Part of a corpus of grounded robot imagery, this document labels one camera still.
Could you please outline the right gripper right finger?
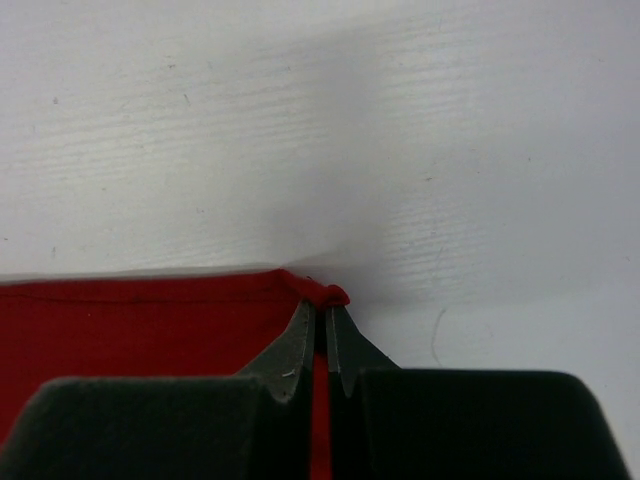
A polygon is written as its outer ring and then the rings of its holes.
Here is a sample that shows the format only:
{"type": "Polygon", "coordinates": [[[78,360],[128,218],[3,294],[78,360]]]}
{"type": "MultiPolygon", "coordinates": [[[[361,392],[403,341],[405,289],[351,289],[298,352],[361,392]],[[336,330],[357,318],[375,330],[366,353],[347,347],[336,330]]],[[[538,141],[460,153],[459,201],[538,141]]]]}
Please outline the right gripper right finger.
{"type": "Polygon", "coordinates": [[[626,479],[599,403],[552,371],[403,369],[325,314],[336,479],[626,479]]]}

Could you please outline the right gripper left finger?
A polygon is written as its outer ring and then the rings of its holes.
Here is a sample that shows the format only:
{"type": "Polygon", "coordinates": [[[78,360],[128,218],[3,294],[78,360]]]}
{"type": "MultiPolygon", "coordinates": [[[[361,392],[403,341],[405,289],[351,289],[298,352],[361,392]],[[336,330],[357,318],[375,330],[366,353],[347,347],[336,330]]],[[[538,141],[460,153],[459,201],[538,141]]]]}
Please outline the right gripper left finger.
{"type": "Polygon", "coordinates": [[[305,479],[315,308],[230,376],[67,377],[27,402],[5,479],[305,479]]]}

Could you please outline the red t-shirt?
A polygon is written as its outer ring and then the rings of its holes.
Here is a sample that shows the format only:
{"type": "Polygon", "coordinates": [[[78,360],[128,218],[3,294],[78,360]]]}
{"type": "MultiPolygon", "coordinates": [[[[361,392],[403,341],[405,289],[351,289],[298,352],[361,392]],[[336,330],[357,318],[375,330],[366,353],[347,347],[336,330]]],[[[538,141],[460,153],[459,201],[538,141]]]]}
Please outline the red t-shirt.
{"type": "Polygon", "coordinates": [[[199,278],[79,280],[1,289],[1,453],[30,398],[67,377],[204,377],[237,373],[316,311],[310,474],[332,477],[328,371],[317,325],[343,307],[336,285],[278,269],[199,278]]]}

